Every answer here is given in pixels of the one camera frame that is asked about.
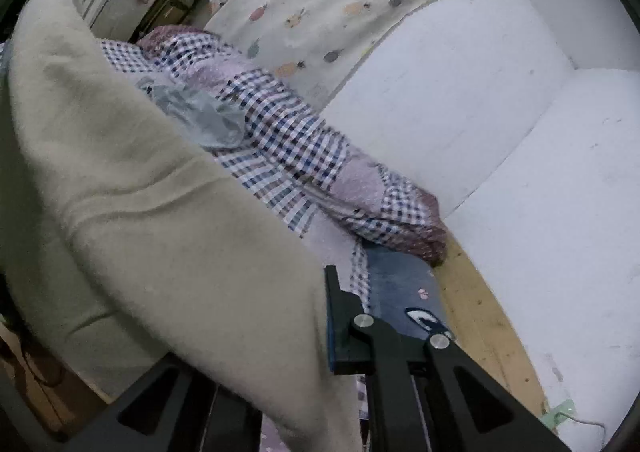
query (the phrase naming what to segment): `fuzzy beige blanket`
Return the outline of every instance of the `fuzzy beige blanket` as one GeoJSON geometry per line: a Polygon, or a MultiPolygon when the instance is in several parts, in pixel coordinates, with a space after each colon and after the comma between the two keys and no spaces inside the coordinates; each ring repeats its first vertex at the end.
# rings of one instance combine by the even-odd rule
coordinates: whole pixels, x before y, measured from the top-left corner
{"type": "Polygon", "coordinates": [[[99,323],[91,290],[264,411],[292,450],[359,450],[354,382],[327,366],[322,267],[111,69],[80,2],[27,4],[2,85],[2,265],[18,306],[32,295],[47,312],[27,322],[55,334],[68,307],[77,331],[99,323]]]}

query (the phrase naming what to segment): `pineapple print curtain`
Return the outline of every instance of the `pineapple print curtain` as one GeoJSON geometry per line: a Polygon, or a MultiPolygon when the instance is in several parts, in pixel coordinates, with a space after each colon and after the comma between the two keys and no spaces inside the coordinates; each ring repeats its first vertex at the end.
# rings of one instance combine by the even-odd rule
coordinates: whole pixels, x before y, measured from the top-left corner
{"type": "Polygon", "coordinates": [[[227,0],[206,29],[316,110],[408,13],[434,0],[227,0]]]}

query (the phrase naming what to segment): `cartoon print on mat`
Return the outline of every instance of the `cartoon print on mat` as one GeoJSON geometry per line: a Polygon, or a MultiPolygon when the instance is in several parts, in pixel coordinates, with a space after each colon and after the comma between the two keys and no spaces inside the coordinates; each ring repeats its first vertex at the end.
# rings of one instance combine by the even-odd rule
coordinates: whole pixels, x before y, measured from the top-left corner
{"type": "Polygon", "coordinates": [[[404,313],[413,320],[418,326],[427,331],[430,335],[441,334],[446,336],[449,340],[455,340],[455,336],[446,327],[436,315],[434,315],[428,309],[422,309],[420,307],[408,307],[404,310],[404,313]]]}
{"type": "Polygon", "coordinates": [[[302,8],[302,10],[300,10],[299,12],[291,15],[286,21],[284,21],[284,25],[287,26],[287,28],[295,28],[300,24],[303,15],[305,15],[304,8],[302,8]]]}
{"type": "Polygon", "coordinates": [[[258,42],[260,41],[259,38],[254,40],[254,43],[251,44],[249,46],[249,49],[246,51],[246,57],[247,58],[256,58],[258,55],[258,52],[260,51],[260,46],[258,45],[258,42]]]}
{"type": "Polygon", "coordinates": [[[389,0],[389,6],[391,6],[392,8],[397,8],[403,2],[404,2],[404,0],[389,0]]]}
{"type": "Polygon", "coordinates": [[[251,22],[255,22],[256,20],[262,18],[262,16],[264,15],[264,10],[266,9],[267,9],[267,5],[264,4],[257,10],[254,10],[254,12],[251,15],[249,15],[249,20],[251,22]]]}
{"type": "Polygon", "coordinates": [[[334,49],[333,51],[329,51],[329,53],[324,55],[324,61],[328,64],[335,62],[343,51],[343,49],[334,49]]]}
{"type": "Polygon", "coordinates": [[[300,69],[304,69],[305,67],[306,66],[305,66],[304,60],[301,60],[300,62],[289,62],[289,63],[283,64],[279,68],[276,68],[276,70],[273,73],[278,78],[286,78],[286,77],[292,76],[293,74],[295,74],[296,71],[300,69]]]}
{"type": "Polygon", "coordinates": [[[370,2],[352,2],[344,7],[345,15],[360,15],[362,10],[368,10],[371,7],[370,2]]]}

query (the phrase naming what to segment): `plaid blanket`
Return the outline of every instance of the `plaid blanket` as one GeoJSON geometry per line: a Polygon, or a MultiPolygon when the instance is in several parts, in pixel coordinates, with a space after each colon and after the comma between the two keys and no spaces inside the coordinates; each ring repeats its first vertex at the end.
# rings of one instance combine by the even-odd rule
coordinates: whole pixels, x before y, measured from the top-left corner
{"type": "MultiPolygon", "coordinates": [[[[434,196],[379,164],[331,128],[293,90],[214,34],[157,28],[138,45],[100,41],[116,70],[133,79],[162,73],[240,104],[239,148],[212,156],[301,238],[321,211],[352,234],[437,264],[444,228],[434,196]]],[[[368,305],[366,253],[351,255],[350,289],[368,305]]]]}

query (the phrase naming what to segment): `silver bolt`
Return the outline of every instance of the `silver bolt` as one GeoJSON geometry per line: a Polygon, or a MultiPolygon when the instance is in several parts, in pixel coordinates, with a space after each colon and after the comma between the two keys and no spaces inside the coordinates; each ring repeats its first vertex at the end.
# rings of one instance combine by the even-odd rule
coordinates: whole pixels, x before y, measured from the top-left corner
{"type": "Polygon", "coordinates": [[[436,349],[446,349],[449,347],[449,339],[444,335],[434,335],[429,339],[429,342],[436,349]]]}
{"type": "Polygon", "coordinates": [[[373,326],[373,317],[371,315],[356,315],[353,318],[353,323],[358,327],[373,326]]]}

